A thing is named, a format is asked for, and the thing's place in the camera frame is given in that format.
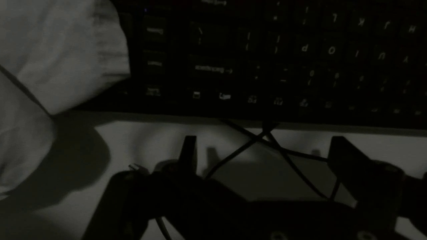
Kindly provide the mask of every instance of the electronic device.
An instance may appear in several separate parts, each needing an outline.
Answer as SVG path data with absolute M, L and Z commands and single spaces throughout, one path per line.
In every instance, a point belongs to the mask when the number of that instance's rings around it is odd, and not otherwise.
M 89 109 L 427 128 L 425 0 L 113 0 L 132 78 Z
M 330 200 L 246 201 L 196 174 L 194 145 L 188 136 L 178 160 L 152 174 L 142 168 L 114 174 L 82 240 L 138 240 L 148 220 L 160 217 L 186 240 L 405 240 L 394 232 L 397 216 L 427 233 L 427 177 L 372 161 L 344 137 L 332 138 L 326 164 L 357 200 L 354 208 Z

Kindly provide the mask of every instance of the computer keyboard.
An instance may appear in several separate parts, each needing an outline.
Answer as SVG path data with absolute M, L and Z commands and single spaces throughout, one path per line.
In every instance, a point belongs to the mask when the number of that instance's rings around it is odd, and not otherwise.
M 427 0 L 114 0 L 132 78 L 98 109 L 427 128 Z

